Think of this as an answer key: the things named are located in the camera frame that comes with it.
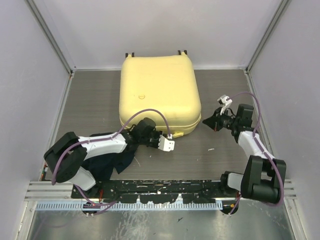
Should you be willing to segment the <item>yellow hard-shell suitcase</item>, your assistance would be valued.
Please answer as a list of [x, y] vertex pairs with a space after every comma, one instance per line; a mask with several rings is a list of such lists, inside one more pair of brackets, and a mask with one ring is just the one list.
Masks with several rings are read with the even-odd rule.
[[126, 54], [120, 71], [119, 120], [130, 128], [150, 118], [158, 131], [190, 134], [202, 116], [200, 94], [188, 52], [169, 56]]

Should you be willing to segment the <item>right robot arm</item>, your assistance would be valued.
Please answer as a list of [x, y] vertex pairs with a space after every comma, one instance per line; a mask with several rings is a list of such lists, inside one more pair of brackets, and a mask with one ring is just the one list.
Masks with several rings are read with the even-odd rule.
[[243, 198], [271, 205], [280, 204], [284, 197], [284, 181], [287, 165], [284, 160], [276, 159], [268, 152], [252, 127], [254, 107], [240, 104], [236, 114], [228, 114], [226, 109], [217, 108], [213, 115], [204, 119], [203, 124], [218, 132], [231, 131], [235, 142], [241, 146], [248, 162], [244, 173], [225, 171], [221, 175], [219, 191], [231, 197], [239, 191]]

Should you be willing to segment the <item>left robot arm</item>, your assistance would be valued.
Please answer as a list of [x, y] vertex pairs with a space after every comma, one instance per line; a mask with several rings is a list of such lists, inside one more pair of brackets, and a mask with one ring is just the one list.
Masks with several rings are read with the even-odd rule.
[[150, 118], [121, 133], [97, 133], [89, 137], [65, 133], [44, 154], [56, 183], [70, 182], [88, 198], [100, 193], [100, 182], [108, 181], [113, 171], [122, 173], [134, 160], [139, 146], [157, 149], [162, 131]]

